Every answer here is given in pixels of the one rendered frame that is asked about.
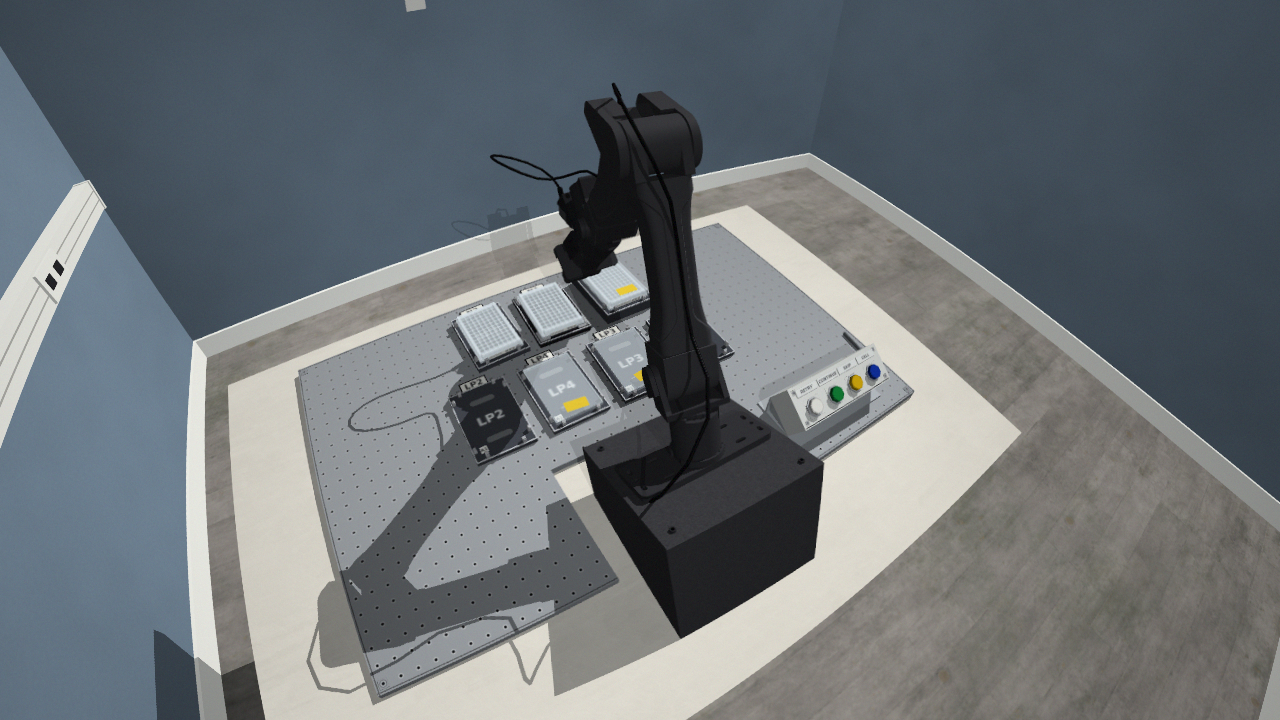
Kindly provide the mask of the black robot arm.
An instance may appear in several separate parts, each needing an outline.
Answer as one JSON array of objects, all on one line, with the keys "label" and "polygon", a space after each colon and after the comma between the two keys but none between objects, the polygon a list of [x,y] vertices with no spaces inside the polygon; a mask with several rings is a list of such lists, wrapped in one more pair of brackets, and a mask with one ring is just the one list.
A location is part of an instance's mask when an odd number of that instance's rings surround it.
[{"label": "black robot arm", "polygon": [[771,428],[748,413],[719,415],[719,406],[730,404],[730,392],[701,307],[692,245],[692,174],[703,152],[698,120],[662,91],[637,94],[636,108],[627,110],[664,173],[678,234],[660,182],[652,176],[657,174],[652,161],[613,97],[585,101],[584,115],[602,154],[598,174],[579,177],[557,205],[573,229],[563,242],[570,260],[579,252],[579,242],[586,258],[605,259],[639,228],[650,297],[643,382],[648,398],[654,398],[657,410],[671,421],[671,443],[620,468],[620,479],[649,503],[684,468],[707,418],[707,377],[690,338],[689,314],[710,377],[710,419],[689,468],[666,495],[771,439]]}]

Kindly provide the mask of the white button panel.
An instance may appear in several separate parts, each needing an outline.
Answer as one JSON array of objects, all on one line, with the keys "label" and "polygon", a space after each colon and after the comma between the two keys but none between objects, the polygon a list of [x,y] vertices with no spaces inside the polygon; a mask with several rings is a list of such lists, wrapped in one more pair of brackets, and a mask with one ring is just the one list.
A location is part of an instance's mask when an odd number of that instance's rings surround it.
[{"label": "white button panel", "polygon": [[856,354],[758,402],[785,436],[800,446],[881,397],[874,388],[890,380],[874,343],[861,348],[846,332],[844,336],[858,348]]}]

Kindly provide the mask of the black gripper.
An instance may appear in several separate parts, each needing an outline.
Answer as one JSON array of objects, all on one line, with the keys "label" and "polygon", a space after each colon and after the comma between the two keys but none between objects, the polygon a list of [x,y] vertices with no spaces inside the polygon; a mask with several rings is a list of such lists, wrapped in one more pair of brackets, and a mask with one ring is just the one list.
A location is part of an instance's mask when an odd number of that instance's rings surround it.
[{"label": "black gripper", "polygon": [[564,249],[564,243],[557,245],[553,251],[556,254],[556,258],[558,258],[561,263],[563,279],[564,283],[567,284],[572,283],[573,281],[582,281],[589,275],[596,275],[602,272],[602,269],[605,269],[608,266],[614,266],[618,263],[614,251],[611,252],[609,258],[604,259],[605,261],[604,260],[598,261],[593,260],[591,258],[586,258],[582,254],[580,243],[579,243],[579,252],[576,252],[572,260],[570,260],[570,256]]}]

